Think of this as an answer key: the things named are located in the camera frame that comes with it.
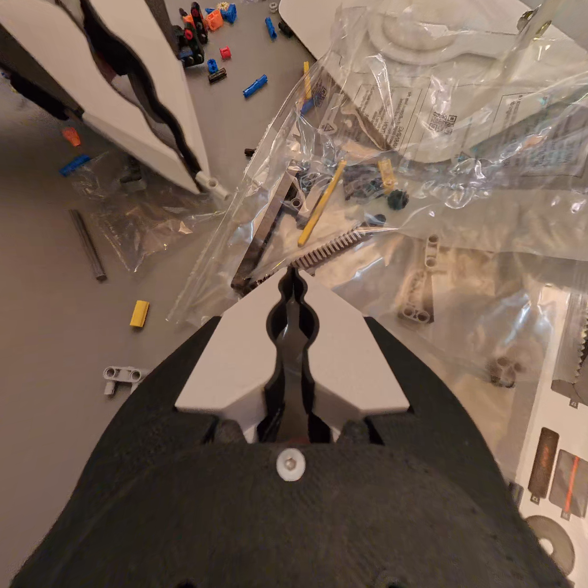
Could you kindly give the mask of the grey lego cross connector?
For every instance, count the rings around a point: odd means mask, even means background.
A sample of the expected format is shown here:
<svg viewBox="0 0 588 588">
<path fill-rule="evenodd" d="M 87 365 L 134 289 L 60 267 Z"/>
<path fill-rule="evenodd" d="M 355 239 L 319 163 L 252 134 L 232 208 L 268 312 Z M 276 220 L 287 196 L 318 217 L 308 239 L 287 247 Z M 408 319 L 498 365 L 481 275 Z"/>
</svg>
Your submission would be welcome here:
<svg viewBox="0 0 588 588">
<path fill-rule="evenodd" d="M 150 372 L 150 369 L 132 366 L 108 366 L 103 371 L 106 382 L 104 395 L 109 398 L 113 397 L 120 385 L 129 386 L 129 393 L 133 393 Z"/>
</svg>

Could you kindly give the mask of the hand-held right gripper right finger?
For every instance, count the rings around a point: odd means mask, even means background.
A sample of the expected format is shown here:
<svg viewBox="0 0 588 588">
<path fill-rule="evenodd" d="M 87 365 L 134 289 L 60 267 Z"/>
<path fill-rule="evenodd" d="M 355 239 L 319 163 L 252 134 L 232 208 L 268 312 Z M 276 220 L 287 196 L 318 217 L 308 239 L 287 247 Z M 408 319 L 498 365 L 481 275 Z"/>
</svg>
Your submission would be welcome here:
<svg viewBox="0 0 588 588">
<path fill-rule="evenodd" d="M 307 413 L 330 430 L 410 406 L 363 314 L 303 270 L 293 271 Z"/>
</svg>

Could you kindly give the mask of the long yellow lego axle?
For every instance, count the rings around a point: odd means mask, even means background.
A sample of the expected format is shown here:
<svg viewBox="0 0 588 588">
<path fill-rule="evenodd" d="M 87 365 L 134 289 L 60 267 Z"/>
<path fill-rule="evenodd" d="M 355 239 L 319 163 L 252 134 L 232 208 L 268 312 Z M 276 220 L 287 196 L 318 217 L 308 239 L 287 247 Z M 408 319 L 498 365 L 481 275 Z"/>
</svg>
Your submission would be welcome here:
<svg viewBox="0 0 588 588">
<path fill-rule="evenodd" d="M 312 232 L 315 229 L 317 223 L 319 222 L 320 217 L 322 216 L 323 212 L 325 211 L 327 204 L 328 204 L 335 188 L 337 187 L 337 185 L 339 184 L 339 182 L 342 179 L 343 171 L 345 170 L 347 163 L 348 162 L 346 159 L 342 159 L 339 162 L 333 178 L 331 179 L 327 188 L 321 194 L 313 212 L 310 215 L 309 220 L 306 222 L 305 227 L 303 228 L 302 233 L 300 234 L 300 236 L 298 238 L 298 241 L 297 241 L 298 247 L 305 246 L 305 244 L 310 239 Z"/>
</svg>

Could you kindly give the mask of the large clear plastic bag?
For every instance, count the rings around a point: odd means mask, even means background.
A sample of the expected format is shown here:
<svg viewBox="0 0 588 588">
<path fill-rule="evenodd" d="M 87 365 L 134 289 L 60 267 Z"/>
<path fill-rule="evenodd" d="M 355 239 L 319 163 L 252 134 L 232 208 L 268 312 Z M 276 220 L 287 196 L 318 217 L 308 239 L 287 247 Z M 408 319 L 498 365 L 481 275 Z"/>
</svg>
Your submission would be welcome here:
<svg viewBox="0 0 588 588">
<path fill-rule="evenodd" d="M 451 246 L 587 259 L 587 175 L 579 180 L 403 174 L 393 167 L 409 202 L 390 210 L 378 170 L 380 158 L 345 167 L 308 242 L 297 241 L 321 194 L 345 157 L 305 146 L 296 115 L 303 79 L 293 88 L 249 162 L 217 230 L 199 255 L 169 320 L 199 326 L 241 298 L 231 281 L 284 173 L 294 178 L 292 200 L 278 221 L 246 294 L 294 259 L 358 224 L 379 232 L 424 238 L 435 232 Z"/>
</svg>

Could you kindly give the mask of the long dark lego beam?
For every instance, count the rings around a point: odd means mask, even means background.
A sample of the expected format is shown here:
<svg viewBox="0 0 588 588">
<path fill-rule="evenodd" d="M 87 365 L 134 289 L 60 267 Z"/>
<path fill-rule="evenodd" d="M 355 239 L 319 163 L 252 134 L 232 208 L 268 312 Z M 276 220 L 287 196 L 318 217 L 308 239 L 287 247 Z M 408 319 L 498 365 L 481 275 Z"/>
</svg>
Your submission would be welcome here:
<svg viewBox="0 0 588 588">
<path fill-rule="evenodd" d="M 288 172 L 284 173 L 231 281 L 231 288 L 239 295 L 246 294 L 252 273 L 261 261 L 278 221 L 293 198 L 289 194 L 294 188 L 293 176 Z"/>
</svg>

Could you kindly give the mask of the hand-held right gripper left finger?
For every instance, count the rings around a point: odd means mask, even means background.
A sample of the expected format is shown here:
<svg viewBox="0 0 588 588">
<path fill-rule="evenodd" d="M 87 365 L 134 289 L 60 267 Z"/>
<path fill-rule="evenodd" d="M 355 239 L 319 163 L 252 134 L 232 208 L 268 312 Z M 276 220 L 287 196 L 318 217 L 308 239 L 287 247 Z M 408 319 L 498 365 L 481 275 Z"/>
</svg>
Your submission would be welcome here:
<svg viewBox="0 0 588 588">
<path fill-rule="evenodd" d="M 248 442 L 274 439 L 285 405 L 277 343 L 292 293 L 292 271 L 279 270 L 218 318 L 175 408 L 235 421 Z"/>
</svg>

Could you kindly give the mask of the small grey lego connector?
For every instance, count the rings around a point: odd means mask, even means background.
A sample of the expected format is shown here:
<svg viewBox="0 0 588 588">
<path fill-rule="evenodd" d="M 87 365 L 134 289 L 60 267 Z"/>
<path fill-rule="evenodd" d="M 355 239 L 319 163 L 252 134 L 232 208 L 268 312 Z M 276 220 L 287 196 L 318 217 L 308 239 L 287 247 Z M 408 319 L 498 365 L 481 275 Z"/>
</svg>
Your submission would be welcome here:
<svg viewBox="0 0 588 588">
<path fill-rule="evenodd" d="M 220 202 L 226 201 L 231 195 L 216 178 L 207 175 L 203 171 L 196 173 L 195 183 L 215 199 L 220 200 Z"/>
</svg>

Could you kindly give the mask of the sticker sheet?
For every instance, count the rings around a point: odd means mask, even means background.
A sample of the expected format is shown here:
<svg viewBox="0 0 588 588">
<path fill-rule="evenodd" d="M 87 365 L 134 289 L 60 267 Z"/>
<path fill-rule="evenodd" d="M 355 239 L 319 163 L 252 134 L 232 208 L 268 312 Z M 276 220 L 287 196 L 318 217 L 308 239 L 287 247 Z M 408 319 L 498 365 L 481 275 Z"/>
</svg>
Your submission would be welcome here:
<svg viewBox="0 0 588 588">
<path fill-rule="evenodd" d="M 572 587 L 587 587 L 587 378 L 562 373 L 571 295 L 552 285 L 555 311 L 513 483 L 518 510 Z"/>
</svg>

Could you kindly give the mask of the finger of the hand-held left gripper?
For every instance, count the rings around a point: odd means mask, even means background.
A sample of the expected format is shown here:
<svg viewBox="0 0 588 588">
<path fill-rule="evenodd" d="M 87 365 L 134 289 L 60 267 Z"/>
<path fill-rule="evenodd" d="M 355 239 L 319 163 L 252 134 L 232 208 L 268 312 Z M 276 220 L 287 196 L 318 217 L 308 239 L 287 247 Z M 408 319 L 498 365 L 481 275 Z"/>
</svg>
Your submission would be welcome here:
<svg viewBox="0 0 588 588">
<path fill-rule="evenodd" d="M 188 184 L 210 184 L 208 156 L 164 1 L 85 1 L 85 30 L 146 111 L 168 127 Z"/>
<path fill-rule="evenodd" d="M 85 1 L 1 1 L 1 26 L 83 108 L 88 127 L 175 185 L 202 192 L 173 163 L 168 127 L 146 111 L 125 70 L 94 48 Z"/>
</svg>

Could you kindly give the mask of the black lego assembly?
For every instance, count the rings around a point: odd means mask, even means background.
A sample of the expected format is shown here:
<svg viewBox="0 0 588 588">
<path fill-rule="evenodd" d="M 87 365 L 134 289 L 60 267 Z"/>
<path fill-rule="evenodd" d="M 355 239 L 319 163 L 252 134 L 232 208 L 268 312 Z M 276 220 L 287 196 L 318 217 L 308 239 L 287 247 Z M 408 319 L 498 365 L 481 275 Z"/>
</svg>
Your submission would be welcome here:
<svg viewBox="0 0 588 588">
<path fill-rule="evenodd" d="M 173 32 L 179 49 L 179 60 L 185 69 L 196 67 L 205 62 L 205 46 L 209 34 L 225 25 L 233 25 L 237 20 L 236 4 L 230 3 L 227 12 L 216 8 L 202 8 L 197 1 L 192 1 L 189 10 L 179 9 L 181 25 L 174 25 Z"/>
</svg>

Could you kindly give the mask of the grey lego gear rack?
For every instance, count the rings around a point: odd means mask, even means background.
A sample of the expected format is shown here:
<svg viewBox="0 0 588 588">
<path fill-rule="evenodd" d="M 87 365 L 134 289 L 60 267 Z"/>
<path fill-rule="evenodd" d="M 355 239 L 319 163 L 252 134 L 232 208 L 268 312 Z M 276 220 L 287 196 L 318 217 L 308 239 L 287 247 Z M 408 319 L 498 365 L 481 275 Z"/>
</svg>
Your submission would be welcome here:
<svg viewBox="0 0 588 588">
<path fill-rule="evenodd" d="M 357 244 L 369 239 L 373 230 L 366 224 L 358 224 L 327 243 L 299 256 L 290 262 L 290 266 L 299 270 L 309 271 L 334 259 L 336 256 L 353 249 Z"/>
</svg>

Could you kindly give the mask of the grey lego angled beam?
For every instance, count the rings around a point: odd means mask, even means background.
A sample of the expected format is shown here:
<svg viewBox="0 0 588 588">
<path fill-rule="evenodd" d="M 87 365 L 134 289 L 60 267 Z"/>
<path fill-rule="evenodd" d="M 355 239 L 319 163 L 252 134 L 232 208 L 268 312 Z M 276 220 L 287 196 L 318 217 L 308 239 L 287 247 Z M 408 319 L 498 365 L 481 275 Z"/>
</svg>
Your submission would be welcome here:
<svg viewBox="0 0 588 588">
<path fill-rule="evenodd" d="M 441 271 L 440 239 L 432 233 L 424 242 L 422 257 L 409 270 L 403 283 L 398 302 L 399 318 L 419 326 L 434 322 L 433 275 Z"/>
</svg>

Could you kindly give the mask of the long dark grey lego axle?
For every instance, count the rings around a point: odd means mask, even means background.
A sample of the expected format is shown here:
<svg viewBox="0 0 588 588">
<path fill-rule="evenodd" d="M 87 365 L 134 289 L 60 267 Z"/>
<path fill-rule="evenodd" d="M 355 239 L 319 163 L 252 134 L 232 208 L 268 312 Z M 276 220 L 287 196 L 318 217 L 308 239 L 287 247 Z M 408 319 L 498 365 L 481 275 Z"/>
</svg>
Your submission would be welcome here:
<svg viewBox="0 0 588 588">
<path fill-rule="evenodd" d="M 79 236 L 82 248 L 90 264 L 92 274 L 98 282 L 105 282 L 107 274 L 105 272 L 102 261 L 100 260 L 96 246 L 92 240 L 90 232 L 87 229 L 84 218 L 76 209 L 69 209 L 68 214 L 73 223 L 74 228 Z"/>
</svg>

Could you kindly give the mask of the dark grey lego piece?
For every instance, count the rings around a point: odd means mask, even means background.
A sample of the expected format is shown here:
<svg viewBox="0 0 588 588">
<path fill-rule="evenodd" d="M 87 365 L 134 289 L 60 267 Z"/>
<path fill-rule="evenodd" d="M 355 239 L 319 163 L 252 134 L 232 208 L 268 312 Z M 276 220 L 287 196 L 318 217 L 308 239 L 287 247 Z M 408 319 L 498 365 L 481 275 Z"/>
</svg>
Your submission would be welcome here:
<svg viewBox="0 0 588 588">
<path fill-rule="evenodd" d="M 147 188 L 141 167 L 129 169 L 128 173 L 121 177 L 119 184 L 128 194 L 142 192 Z"/>
</svg>

